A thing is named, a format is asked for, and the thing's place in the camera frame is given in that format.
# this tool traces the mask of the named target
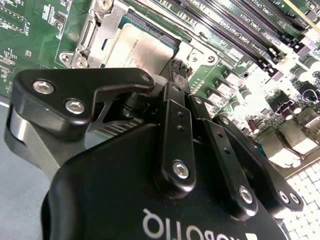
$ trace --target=electrolytic capacitor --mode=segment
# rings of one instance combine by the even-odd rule
[[[241,114],[241,112],[244,110],[244,106],[242,106],[241,102],[238,100],[233,101],[231,103],[231,107],[236,114]]]
[[[299,79],[300,82],[305,82],[312,79],[312,74],[303,67],[298,67],[296,70],[294,70],[293,74],[297,79]]]
[[[288,109],[286,109],[286,110],[284,110],[284,111],[282,112],[282,116],[283,116],[284,119],[287,120],[287,121],[293,118],[293,115],[291,114],[291,112],[290,112]]]
[[[302,111],[302,108],[299,107],[299,105],[296,104],[296,103],[292,104],[292,105],[290,106],[290,109],[291,109],[291,111],[292,111],[294,114],[299,114],[299,113],[301,113],[301,111]]]
[[[247,102],[250,103],[252,101],[255,100],[254,95],[252,94],[252,92],[249,89],[245,89],[241,92],[241,95],[243,97],[243,99]]]
[[[320,71],[320,61],[314,57],[305,60],[304,65],[311,70],[311,72]]]
[[[260,129],[258,128],[258,125],[255,123],[254,120],[249,120],[247,123],[254,134],[257,134],[260,132]]]
[[[223,115],[223,116],[226,116],[227,118],[230,117],[230,113],[228,111],[223,111],[220,114]]]

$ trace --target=black dimm slot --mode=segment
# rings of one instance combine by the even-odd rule
[[[254,51],[250,51],[248,49],[248,46],[244,45],[244,43],[239,39],[234,38],[234,36],[230,36],[229,35],[230,33],[220,25],[219,26],[221,28],[217,28],[214,25],[210,25],[209,23],[205,22],[203,19],[199,18],[196,14],[182,8],[174,0],[167,0],[167,2],[175,6],[180,11],[182,11],[186,16],[188,16],[190,19],[192,19],[196,23],[205,26],[212,34],[216,35],[218,38],[228,43],[232,48],[236,49],[239,53],[247,57],[252,62],[254,63],[258,62],[258,59],[260,58],[260,55],[258,53]],[[200,12],[200,15],[206,18],[206,16],[202,12]]]
[[[270,8],[272,11],[274,11],[278,16],[283,18],[283,21],[289,25],[292,26],[292,21],[288,18],[287,15],[283,11],[281,11],[277,6],[275,6],[270,0],[260,0],[264,5],[266,5],[268,8]]]
[[[252,10],[259,13],[261,16],[263,16],[275,29],[277,29],[282,34],[286,34],[286,31],[275,21],[272,20],[271,17],[269,17],[266,13],[261,11],[251,0],[241,0],[242,2],[246,3],[247,6],[250,6]]]
[[[262,55],[264,52],[266,52],[266,48],[261,45],[258,42],[254,42],[250,37],[245,36],[244,33],[239,30],[238,28],[234,27],[234,29],[236,29],[237,31],[239,31],[245,38],[248,38],[248,40],[250,42],[253,42],[253,44],[257,45],[257,49],[253,49],[252,47],[250,47],[249,43],[245,43],[243,39],[240,39],[239,37],[237,37],[236,35],[233,35],[231,31],[227,30],[226,28],[224,28],[223,26],[221,26],[219,23],[213,21],[210,17],[208,17],[206,14],[204,14],[202,11],[200,11],[199,9],[197,9],[194,5],[190,4],[189,6],[185,6],[186,10],[189,11],[190,13],[193,13],[193,15],[197,18],[198,16],[201,16],[202,18],[199,18],[201,21],[203,21],[204,23],[206,23],[206,25],[209,28],[215,28],[216,31],[222,32],[224,33],[226,36],[228,36],[229,40],[232,42],[237,42],[240,46],[242,46],[244,49],[246,49],[246,51],[251,52],[252,55],[256,56],[257,58],[260,57],[260,55]]]
[[[272,37],[276,39],[280,39],[281,35],[285,34],[286,31],[281,28],[281,30],[278,30],[273,28],[272,25],[270,25],[267,21],[265,21],[263,18],[257,16],[255,14],[255,10],[251,8],[250,6],[247,6],[245,3],[241,3],[240,0],[229,0],[231,3],[233,3],[237,8],[239,8],[242,12],[247,14],[250,18],[252,18],[254,21],[256,21],[261,27],[263,27]]]
[[[248,29],[252,34],[254,34],[255,38],[258,37],[259,41],[262,41],[263,44],[266,45],[266,48],[269,48],[272,46],[272,44],[259,32],[257,31],[255,28],[253,28],[252,26],[250,26],[246,21],[244,21],[241,17],[239,17],[237,14],[235,14],[233,11],[231,11],[229,8],[227,8],[226,6],[224,6],[223,4],[221,4],[220,2],[214,2],[214,1],[210,1],[207,2],[207,0],[198,0],[200,3],[202,3],[203,5],[205,5],[207,8],[211,9],[211,8],[215,8],[213,5],[215,5],[217,8],[219,8],[221,11],[225,12],[226,14],[228,14],[228,16],[226,16],[226,18],[230,18],[231,21],[233,21],[234,23],[237,21],[240,24],[242,24],[243,26],[245,26],[246,29]]]
[[[217,14],[220,18],[222,18],[226,23],[228,23],[230,26],[232,26],[234,29],[236,29],[239,33],[242,34],[242,36],[244,36],[245,38],[249,39],[251,41],[251,43],[253,43],[254,45],[256,45],[258,47],[257,51],[259,51],[260,54],[263,54],[263,52],[267,51],[267,47],[263,45],[263,43],[259,42],[259,40],[257,40],[255,38],[255,36],[253,36],[252,34],[250,34],[249,32],[247,32],[246,30],[244,30],[241,26],[239,26],[238,24],[236,24],[232,19],[230,19],[227,15],[225,15],[221,10],[219,10],[217,7],[209,4],[206,0],[198,0],[199,3],[202,3],[204,6],[206,6],[208,9],[210,9],[212,12],[214,12],[215,14]]]

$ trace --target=screw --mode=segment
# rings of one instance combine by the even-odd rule
[[[283,191],[279,191],[279,194],[282,201],[284,201],[286,204],[290,202],[288,196]]]
[[[69,56],[65,54],[62,55],[61,60],[65,63],[68,63],[70,61]]]
[[[55,91],[55,87],[47,81],[35,81],[32,86],[34,90],[41,94],[52,94]]]
[[[243,198],[243,200],[247,203],[247,204],[252,204],[252,202],[254,201],[254,199],[252,198],[251,193],[248,191],[248,189],[246,189],[244,186],[240,186],[239,187],[239,193],[240,196]]]
[[[197,96],[194,98],[194,100],[198,103],[198,104],[202,104],[202,101],[200,98],[198,98]]]
[[[173,163],[173,171],[181,179],[189,177],[189,170],[181,161],[175,161]]]
[[[68,100],[64,106],[70,113],[73,114],[82,114],[85,111],[85,105],[78,100]]]
[[[224,124],[229,124],[229,120],[226,117],[221,117],[221,120]]]
[[[296,195],[294,195],[292,192],[290,192],[290,197],[292,198],[292,200],[296,203],[296,204],[299,204],[300,201],[299,199],[297,198]]]
[[[112,7],[113,1],[112,0],[99,0],[97,3],[98,3],[98,7],[102,11],[108,11]]]
[[[214,56],[209,56],[208,57],[208,63],[212,64],[215,61],[215,57]]]
[[[141,78],[147,82],[150,82],[150,78],[147,75],[142,74]]]
[[[88,63],[87,61],[82,58],[82,57],[79,57],[77,60],[76,60],[76,65],[79,67],[79,68],[86,68],[88,66]]]

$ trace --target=ram slot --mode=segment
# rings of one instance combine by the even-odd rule
[[[265,5],[261,0],[241,0],[241,1],[246,3],[258,14],[264,17],[278,31],[281,31],[281,32],[284,31],[284,33],[289,33],[294,37],[297,37],[301,34],[300,31],[292,27],[292,25],[288,23],[286,19],[277,15],[274,11],[272,11],[272,9],[270,9],[267,5]]]
[[[245,26],[246,29],[248,29],[250,32],[246,31],[248,35],[250,35],[250,38],[255,39],[254,41],[259,41],[261,45],[265,45],[267,48],[270,46],[270,42],[265,39],[258,31],[256,31],[253,27],[250,25],[247,25],[247,23],[241,19],[239,16],[234,14],[230,9],[223,6],[219,3],[209,2],[207,0],[188,0],[188,2],[199,2],[202,5],[204,5],[206,8],[210,9],[215,14],[219,15],[224,21],[229,23],[230,25],[233,25],[234,28],[242,29],[242,31],[245,31],[243,27],[240,27],[238,23],[240,23],[242,26]]]
[[[208,25],[215,27],[220,31],[226,30],[226,34],[234,40],[240,40],[244,48],[251,47],[251,49],[259,55],[264,56],[267,59],[272,59],[267,53],[267,47],[256,40],[253,35],[246,32],[218,9],[215,9],[214,7],[209,8],[209,4],[206,1],[202,2],[198,0],[189,0],[190,4],[186,5],[185,9],[194,13],[196,16],[201,16],[202,20]]]
[[[207,29],[211,34],[215,35],[222,41],[225,41],[229,46],[237,50],[243,56],[247,57],[250,61],[253,61],[254,63],[258,62],[260,55],[257,52],[250,50],[248,46],[240,39],[235,38],[228,30],[219,24],[216,24],[198,9],[194,10],[190,7],[181,7],[175,0],[166,0],[165,2],[166,4],[170,4],[171,7],[173,6],[176,9],[179,9],[180,13],[189,18],[189,24],[194,25],[191,23],[194,22],[197,25],[205,27],[205,29]]]
[[[224,0],[214,0],[215,2],[222,2]],[[256,21],[259,25],[261,25],[266,31],[269,32],[270,35],[274,36],[277,39],[280,39],[283,34],[286,34],[286,31],[283,28],[274,28],[272,24],[270,24],[265,19],[261,18],[259,15],[256,15],[255,10],[250,6],[242,3],[239,0],[229,0],[233,5],[239,8],[242,12],[247,14],[250,18]]]
[[[260,0],[264,5],[266,5],[268,8],[270,8],[275,14],[283,18],[283,21],[285,24],[293,27],[293,22],[290,18],[288,18],[287,15],[283,11],[281,11],[277,6],[275,6],[270,0]]]
[[[259,37],[259,39],[267,45],[268,49],[274,48],[272,44],[275,46],[281,45],[281,41],[277,34],[269,33],[262,25],[260,25],[252,17],[244,13],[240,8],[236,7],[229,1],[223,0],[223,2],[219,2],[210,0],[210,4],[216,5],[217,8],[220,8],[222,11],[228,14],[234,22],[239,22],[241,25],[245,26],[245,28],[250,30],[251,33]]]

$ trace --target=dimm slot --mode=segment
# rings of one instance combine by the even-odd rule
[[[210,25],[210,23],[205,22],[203,19],[199,18],[197,16],[197,13],[194,14],[190,10],[186,10],[185,8],[182,8],[180,5],[178,5],[177,2],[174,0],[167,0],[168,3],[173,5],[175,8],[179,9],[183,14],[185,14],[188,18],[192,19],[197,24],[205,26],[213,35],[217,36],[221,40],[228,43],[232,48],[236,49],[239,53],[241,53],[243,56],[247,57],[250,61],[257,63],[258,59],[260,58],[260,55],[254,51],[251,51],[248,49],[248,46],[245,46],[242,41],[238,40],[237,38],[234,38],[234,36],[230,36],[229,32],[224,29],[223,27],[217,28],[215,25]]]
[[[246,38],[246,36],[237,36],[235,31],[238,29],[226,29],[222,25],[218,24],[217,22],[213,21],[211,18],[209,18],[207,15],[205,15],[202,11],[198,10],[195,6],[190,5],[190,6],[185,6],[186,13],[191,13],[195,19],[200,21],[199,23],[204,23],[205,26],[210,30],[215,30],[217,32],[223,33],[224,37],[227,38],[230,42],[237,42],[240,46],[242,46],[243,50],[245,49],[246,52],[250,53],[251,55],[255,56],[256,58],[259,58],[260,55],[263,55],[265,53],[266,48],[264,49],[259,49],[257,46],[256,49],[252,48],[251,40]]]
[[[225,12],[226,14],[228,14],[228,16],[225,16],[226,18],[229,18],[234,23],[239,22],[241,25],[245,26],[245,28],[248,29],[251,34],[254,34],[256,37],[258,37],[259,41],[262,41],[263,44],[265,44],[267,48],[272,46],[271,43],[259,31],[254,29],[246,21],[244,21],[241,17],[236,15],[233,11],[231,11],[229,8],[227,8],[226,6],[221,4],[220,2],[214,2],[214,1],[208,2],[206,0],[199,0],[199,2],[202,3],[203,5],[207,6],[207,8],[210,8],[210,9],[217,8],[217,9],[219,9],[219,11]]]
[[[264,5],[266,5],[268,8],[270,8],[272,11],[274,11],[278,16],[283,18],[283,21],[293,27],[292,25],[292,21],[288,18],[287,15],[285,15],[285,13],[283,11],[281,11],[279,8],[277,8],[277,6],[275,6],[271,1],[269,0],[260,0]]]
[[[228,35],[231,34],[231,38],[240,40],[242,44],[245,44],[245,47],[250,46],[259,55],[265,55],[266,57],[270,57],[266,53],[268,49],[264,45],[262,45],[258,40],[256,40],[253,36],[247,33],[239,25],[231,21],[226,15],[224,15],[217,9],[210,9],[207,7],[209,10],[211,10],[213,14],[216,14],[216,16],[212,16],[213,18],[219,17],[222,20],[221,22],[214,21],[208,14],[204,13],[202,10],[199,10],[197,7],[198,6],[193,5],[192,3],[185,6],[187,10],[192,10],[196,15],[201,16],[202,20],[206,19],[207,24],[209,24],[210,26],[215,26],[217,29],[220,29],[221,31],[222,29],[226,30]]]
[[[275,29],[280,31],[282,34],[286,34],[286,31],[278,23],[276,23],[271,17],[269,17],[268,14],[261,11],[259,9],[259,7],[257,7],[257,5],[255,5],[254,2],[252,2],[251,0],[241,0],[241,1],[246,3],[247,6],[250,6],[251,9],[253,9],[257,13],[259,13],[261,16],[263,16]]]
[[[275,29],[272,25],[270,25],[269,22],[265,21],[263,18],[257,16],[255,14],[255,10],[251,8],[250,6],[246,5],[245,3],[241,3],[239,0],[229,0],[232,4],[234,4],[237,8],[239,8],[241,11],[243,11],[245,14],[247,14],[250,18],[252,18],[254,21],[256,21],[261,27],[263,27],[270,35],[273,37],[280,39],[281,35],[286,34],[286,31],[282,28]]]

